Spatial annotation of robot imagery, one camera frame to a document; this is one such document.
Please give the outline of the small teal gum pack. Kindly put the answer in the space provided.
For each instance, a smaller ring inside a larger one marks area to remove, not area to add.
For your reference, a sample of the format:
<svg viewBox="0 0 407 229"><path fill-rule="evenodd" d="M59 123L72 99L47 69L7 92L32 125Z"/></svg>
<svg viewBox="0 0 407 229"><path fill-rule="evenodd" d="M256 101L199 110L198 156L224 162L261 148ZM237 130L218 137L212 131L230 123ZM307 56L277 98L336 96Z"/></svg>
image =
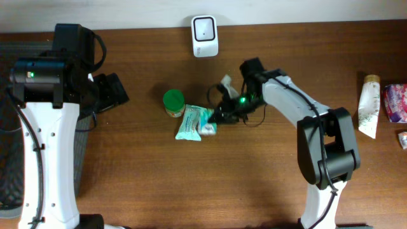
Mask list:
<svg viewBox="0 0 407 229"><path fill-rule="evenodd" d="M217 124L209 123L209 118L212 116L213 110L203 109L200 111L198 120L198 133L200 135L215 135L217 132Z"/></svg>

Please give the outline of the teal wipes packet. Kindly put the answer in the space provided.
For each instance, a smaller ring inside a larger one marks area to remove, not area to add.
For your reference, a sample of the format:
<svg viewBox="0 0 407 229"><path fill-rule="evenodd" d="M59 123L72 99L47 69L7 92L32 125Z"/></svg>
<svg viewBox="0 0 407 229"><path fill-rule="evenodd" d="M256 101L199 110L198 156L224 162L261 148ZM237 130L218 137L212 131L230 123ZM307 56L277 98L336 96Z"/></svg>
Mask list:
<svg viewBox="0 0 407 229"><path fill-rule="evenodd" d="M187 104L184 110L183 121L176 134L176 140L201 141L197 125L200 120L200 113L207 108Z"/></svg>

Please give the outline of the green bottle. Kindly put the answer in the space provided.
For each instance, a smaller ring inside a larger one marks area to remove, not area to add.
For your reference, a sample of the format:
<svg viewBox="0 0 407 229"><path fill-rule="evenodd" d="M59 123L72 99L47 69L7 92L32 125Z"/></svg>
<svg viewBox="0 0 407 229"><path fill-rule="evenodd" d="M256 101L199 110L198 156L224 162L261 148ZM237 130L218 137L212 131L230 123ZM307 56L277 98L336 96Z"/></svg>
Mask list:
<svg viewBox="0 0 407 229"><path fill-rule="evenodd" d="M181 117L185 110L184 95L180 90L168 90L163 96L163 103L167 114L173 118Z"/></svg>

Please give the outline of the white tube with cork cap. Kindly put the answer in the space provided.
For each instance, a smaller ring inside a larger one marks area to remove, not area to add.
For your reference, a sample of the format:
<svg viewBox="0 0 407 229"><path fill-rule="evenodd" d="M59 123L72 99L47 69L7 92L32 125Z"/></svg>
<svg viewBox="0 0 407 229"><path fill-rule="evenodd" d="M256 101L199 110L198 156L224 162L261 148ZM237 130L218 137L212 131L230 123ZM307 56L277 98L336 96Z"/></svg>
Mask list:
<svg viewBox="0 0 407 229"><path fill-rule="evenodd" d="M380 111L380 77L374 74L364 78L359 99L359 131L375 139Z"/></svg>

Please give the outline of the red purple tissue pack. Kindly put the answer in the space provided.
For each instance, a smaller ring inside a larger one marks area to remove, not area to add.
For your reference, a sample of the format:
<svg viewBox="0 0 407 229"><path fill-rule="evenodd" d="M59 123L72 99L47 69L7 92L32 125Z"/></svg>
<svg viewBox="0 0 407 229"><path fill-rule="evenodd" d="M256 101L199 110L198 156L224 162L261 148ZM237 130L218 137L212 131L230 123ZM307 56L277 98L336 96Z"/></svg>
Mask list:
<svg viewBox="0 0 407 229"><path fill-rule="evenodd" d="M406 123L406 84L385 86L383 99L389 121Z"/></svg>

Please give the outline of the orange snack packet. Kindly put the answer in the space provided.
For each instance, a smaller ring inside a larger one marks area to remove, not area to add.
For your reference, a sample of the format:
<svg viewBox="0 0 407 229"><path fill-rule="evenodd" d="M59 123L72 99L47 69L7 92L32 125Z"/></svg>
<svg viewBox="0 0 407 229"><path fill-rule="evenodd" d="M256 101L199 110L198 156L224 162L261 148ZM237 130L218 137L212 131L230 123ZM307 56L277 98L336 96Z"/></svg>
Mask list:
<svg viewBox="0 0 407 229"><path fill-rule="evenodd" d="M397 136L402 149L407 149L407 132L400 132Z"/></svg>

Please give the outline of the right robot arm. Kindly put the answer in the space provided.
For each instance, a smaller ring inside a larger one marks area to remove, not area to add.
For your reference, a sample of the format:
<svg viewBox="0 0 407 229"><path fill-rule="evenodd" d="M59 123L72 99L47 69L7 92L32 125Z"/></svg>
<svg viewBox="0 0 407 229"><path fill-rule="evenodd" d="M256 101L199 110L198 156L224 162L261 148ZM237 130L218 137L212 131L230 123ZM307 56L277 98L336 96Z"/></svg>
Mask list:
<svg viewBox="0 0 407 229"><path fill-rule="evenodd" d="M281 69L267 71L258 58L240 65L238 92L225 76L215 84L222 94L209 122L246 122L260 106L271 106L296 128L297 161L308 183L305 211L298 228L337 228L340 195L361 165L353 121L345 108L332 109L301 89Z"/></svg>

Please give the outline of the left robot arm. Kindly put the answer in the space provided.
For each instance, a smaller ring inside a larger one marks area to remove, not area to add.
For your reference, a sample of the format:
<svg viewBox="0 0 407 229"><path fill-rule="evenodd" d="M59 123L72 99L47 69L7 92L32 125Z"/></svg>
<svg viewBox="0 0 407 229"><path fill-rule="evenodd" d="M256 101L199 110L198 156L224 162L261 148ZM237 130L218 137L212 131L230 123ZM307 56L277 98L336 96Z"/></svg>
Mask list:
<svg viewBox="0 0 407 229"><path fill-rule="evenodd" d="M116 74L97 74L102 39L79 24L57 24L52 48L20 58L6 93L22 124L24 202L19 228L105 228L80 214L74 194L76 124L128 101Z"/></svg>

